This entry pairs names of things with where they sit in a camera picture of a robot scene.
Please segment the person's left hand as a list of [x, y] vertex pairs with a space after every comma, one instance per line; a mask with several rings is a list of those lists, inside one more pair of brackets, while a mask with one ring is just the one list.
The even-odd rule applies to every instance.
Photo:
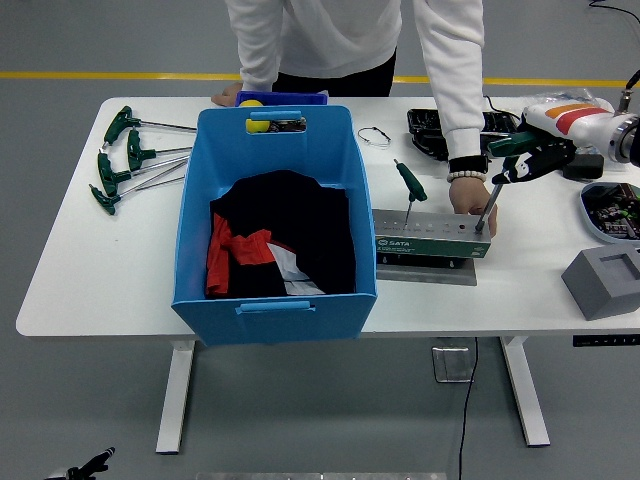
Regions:
[[475, 177], [454, 178], [449, 186], [449, 199], [457, 214], [481, 215], [491, 195], [484, 182]]

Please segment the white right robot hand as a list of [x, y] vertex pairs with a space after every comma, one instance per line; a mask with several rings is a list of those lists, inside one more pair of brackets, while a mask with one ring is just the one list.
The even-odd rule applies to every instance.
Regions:
[[523, 110], [518, 130], [488, 145], [494, 157], [509, 159], [491, 183], [504, 185], [538, 179], [571, 162], [579, 148], [592, 147], [613, 157], [614, 113], [591, 103], [556, 101]]

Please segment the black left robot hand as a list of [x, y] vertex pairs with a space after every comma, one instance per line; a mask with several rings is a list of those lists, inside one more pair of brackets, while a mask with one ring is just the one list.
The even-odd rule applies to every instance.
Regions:
[[80, 467], [70, 467], [54, 471], [45, 477], [45, 480], [93, 480], [99, 473], [109, 469], [108, 461], [115, 453], [114, 447], [103, 450]]

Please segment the person's right hand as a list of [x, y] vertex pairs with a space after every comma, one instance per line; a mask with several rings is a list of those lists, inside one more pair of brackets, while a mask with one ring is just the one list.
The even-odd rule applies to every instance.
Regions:
[[242, 82], [235, 82], [226, 86], [221, 93], [211, 96], [211, 101], [218, 106], [233, 107], [238, 93], [243, 89]]

